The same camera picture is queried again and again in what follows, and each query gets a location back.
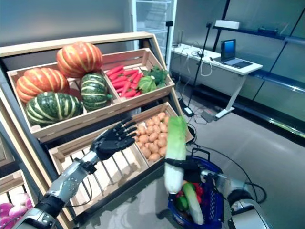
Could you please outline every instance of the red carrot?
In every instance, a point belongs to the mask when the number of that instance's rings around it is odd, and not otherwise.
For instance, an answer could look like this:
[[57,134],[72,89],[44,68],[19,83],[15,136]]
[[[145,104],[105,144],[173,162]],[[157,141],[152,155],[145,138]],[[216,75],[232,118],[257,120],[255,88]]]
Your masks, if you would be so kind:
[[124,67],[124,65],[120,65],[120,66],[117,66],[117,67],[115,67],[115,68],[112,68],[112,69],[110,69],[110,70],[106,73],[106,75],[107,75],[107,76],[110,76],[110,75],[112,75],[112,74],[115,74],[115,73],[117,73],[118,71],[122,70],[123,67]]
[[127,90],[130,88],[130,85],[131,85],[131,84],[132,84],[132,83],[131,83],[130,81],[127,81],[127,82],[125,83],[125,85],[124,85],[124,87],[123,87],[123,91],[122,91],[121,97],[124,97],[124,96],[125,96]]
[[138,76],[138,73],[134,73],[131,77],[128,78],[130,82],[134,81],[134,79]]
[[119,75],[123,74],[124,70],[120,70],[119,72],[116,72],[115,74],[112,74],[111,76],[109,76],[109,79],[111,81],[115,80],[116,78],[119,77]]
[[140,79],[142,78],[142,76],[143,76],[143,74],[142,74],[142,73],[139,73],[139,74],[137,75],[137,77],[133,80],[133,83],[137,84],[137,83],[140,81]]
[[119,81],[117,83],[114,83],[113,86],[115,89],[119,89],[121,87],[124,87],[127,83],[128,81]]
[[121,93],[122,91],[123,91],[122,87],[116,90],[117,93]]
[[119,76],[115,80],[112,80],[111,83],[117,83],[117,82],[126,81],[126,80],[127,80],[127,77],[123,75],[123,76]]
[[125,93],[124,97],[131,98],[131,97],[134,97],[136,94],[137,94],[136,90],[130,90],[130,91]]
[[139,70],[137,70],[137,69],[135,69],[135,70],[126,70],[126,71],[124,71],[124,75],[132,75],[132,74],[134,74],[134,73],[138,73],[139,72]]

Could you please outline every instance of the laptop screen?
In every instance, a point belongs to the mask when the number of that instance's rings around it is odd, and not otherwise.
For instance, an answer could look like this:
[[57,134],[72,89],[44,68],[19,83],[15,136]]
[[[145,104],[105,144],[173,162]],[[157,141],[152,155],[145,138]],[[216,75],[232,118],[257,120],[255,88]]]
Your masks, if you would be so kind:
[[235,43],[235,39],[221,42],[221,61],[235,58]]

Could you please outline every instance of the laptop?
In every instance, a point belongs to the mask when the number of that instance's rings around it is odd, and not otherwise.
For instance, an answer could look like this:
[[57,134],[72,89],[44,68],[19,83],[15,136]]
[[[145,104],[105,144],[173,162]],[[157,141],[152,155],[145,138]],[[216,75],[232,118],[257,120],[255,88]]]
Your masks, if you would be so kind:
[[252,63],[235,58],[236,39],[221,41],[220,62],[234,68],[244,68]]

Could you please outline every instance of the striped squash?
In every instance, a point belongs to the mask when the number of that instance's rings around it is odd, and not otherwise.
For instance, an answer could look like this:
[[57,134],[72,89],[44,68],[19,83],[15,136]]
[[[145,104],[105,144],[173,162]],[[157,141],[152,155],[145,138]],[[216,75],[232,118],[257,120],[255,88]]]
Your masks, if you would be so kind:
[[68,92],[69,83],[66,77],[52,68],[32,68],[16,82],[18,97],[24,103],[42,92]]
[[46,126],[82,113],[81,102],[64,93],[44,92],[26,105],[26,114],[32,125]]
[[72,78],[82,78],[86,73],[100,70],[102,61],[100,49],[86,42],[66,45],[57,52],[57,64],[60,71]]
[[89,73],[81,79],[81,98],[87,111],[106,106],[107,101],[112,98],[107,92],[107,83],[102,75]]

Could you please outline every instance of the orange pumpkin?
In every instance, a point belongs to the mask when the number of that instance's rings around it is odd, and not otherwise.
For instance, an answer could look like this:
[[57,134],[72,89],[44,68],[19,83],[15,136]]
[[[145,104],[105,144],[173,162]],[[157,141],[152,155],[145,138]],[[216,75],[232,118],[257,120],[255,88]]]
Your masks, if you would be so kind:
[[100,70],[102,61],[100,49],[86,42],[66,45],[57,52],[59,70],[72,78],[82,78],[86,73]]
[[16,91],[20,100],[27,103],[42,92],[68,92],[69,83],[60,71],[32,68],[17,80]]

